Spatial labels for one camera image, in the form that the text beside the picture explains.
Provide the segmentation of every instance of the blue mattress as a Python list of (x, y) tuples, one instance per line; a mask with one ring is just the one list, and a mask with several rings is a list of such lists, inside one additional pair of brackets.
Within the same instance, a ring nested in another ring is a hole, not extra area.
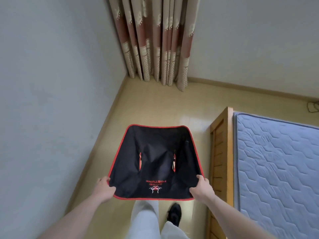
[(319, 128), (235, 113), (234, 206), (278, 238), (319, 238)]

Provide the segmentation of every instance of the black fabric seat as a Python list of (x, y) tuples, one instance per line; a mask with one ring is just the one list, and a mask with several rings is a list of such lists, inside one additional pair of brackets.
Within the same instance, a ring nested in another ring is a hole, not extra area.
[(118, 199), (191, 200), (197, 174), (203, 171), (187, 127), (133, 124), (115, 155), (109, 184)]

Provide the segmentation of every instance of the wooden bed frame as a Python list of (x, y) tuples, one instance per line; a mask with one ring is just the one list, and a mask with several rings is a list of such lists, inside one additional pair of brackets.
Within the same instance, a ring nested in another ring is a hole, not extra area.
[[(215, 194), (234, 206), (233, 193), (233, 108), (225, 110), (211, 124), (212, 152), (209, 182)], [(208, 210), (206, 239), (226, 239), (213, 214)]]

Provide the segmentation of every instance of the red and white logo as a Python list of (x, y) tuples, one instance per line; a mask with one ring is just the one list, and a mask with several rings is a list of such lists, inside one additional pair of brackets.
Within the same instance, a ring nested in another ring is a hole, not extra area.
[(159, 190), (161, 189), (161, 187), (158, 186), (153, 186), (152, 188), (150, 188), (152, 190), (152, 193), (154, 193), (154, 190), (157, 190), (157, 193), (159, 193)]

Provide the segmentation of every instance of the white wall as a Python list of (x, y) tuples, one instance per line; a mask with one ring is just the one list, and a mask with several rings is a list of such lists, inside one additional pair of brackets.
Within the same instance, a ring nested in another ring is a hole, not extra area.
[(126, 68), (104, 0), (0, 0), (0, 27), (0, 238), (35, 238), (63, 215)]
[(201, 0), (188, 76), (319, 98), (319, 0)]

